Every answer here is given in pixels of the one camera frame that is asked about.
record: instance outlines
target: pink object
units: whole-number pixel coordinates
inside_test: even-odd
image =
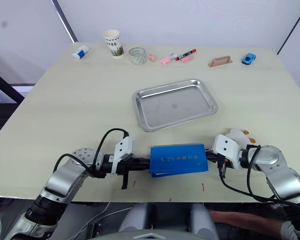
[[[157,57],[156,55],[154,54],[148,54],[148,59],[151,61],[151,62],[155,62],[157,60]]]
[[[185,63],[185,62],[188,62],[189,60],[191,60],[193,58],[194,58],[193,56],[186,56],[186,57],[181,59],[181,62]]]
[[[165,59],[161,60],[159,63],[163,64],[163,65],[166,65],[168,62],[170,62],[170,57],[166,57]]]

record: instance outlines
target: marker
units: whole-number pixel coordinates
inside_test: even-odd
[[[188,55],[190,55],[190,54],[193,54],[193,53],[195,53],[196,51],[197,51],[197,49],[192,49],[191,51],[188,51],[188,52],[186,52],[185,54],[182,54],[182,55],[176,57],[175,60],[178,61],[178,60],[180,60],[180,59],[183,59],[185,56],[188,56]]]

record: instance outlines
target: clear glass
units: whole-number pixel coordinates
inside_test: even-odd
[[[129,50],[130,61],[135,65],[142,65],[147,61],[147,53],[142,47],[134,47]]]

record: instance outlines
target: table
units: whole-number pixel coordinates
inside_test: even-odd
[[[105,43],[85,43],[91,48],[81,60],[71,44],[42,76],[0,131],[0,196],[34,199],[52,174],[63,153],[79,148],[96,149],[104,133],[123,128],[135,140],[135,156],[149,158],[150,147],[186,143],[213,144],[230,128],[250,131],[258,144],[282,150],[290,167],[300,174],[300,89],[271,49],[163,45],[124,45],[125,54],[112,57]],[[161,60],[170,53],[193,48],[194,59],[166,66],[147,61],[132,65],[128,50],[143,47]],[[241,63],[246,53],[257,58]],[[233,63],[208,67],[217,57],[229,55]],[[213,116],[145,132],[137,123],[132,101],[140,89],[199,79],[218,104]],[[111,133],[102,152],[112,154],[122,133]],[[217,167],[209,171],[152,178],[147,171],[130,172],[128,189],[122,176],[88,178],[74,201],[94,202],[253,202],[225,188]],[[247,190],[246,171],[229,169],[226,182]],[[263,173],[254,171],[255,194],[271,196]]]

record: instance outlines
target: person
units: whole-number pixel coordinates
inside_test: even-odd
[[[232,225],[280,240],[298,240],[290,221],[257,216],[250,213],[209,210],[215,223]]]

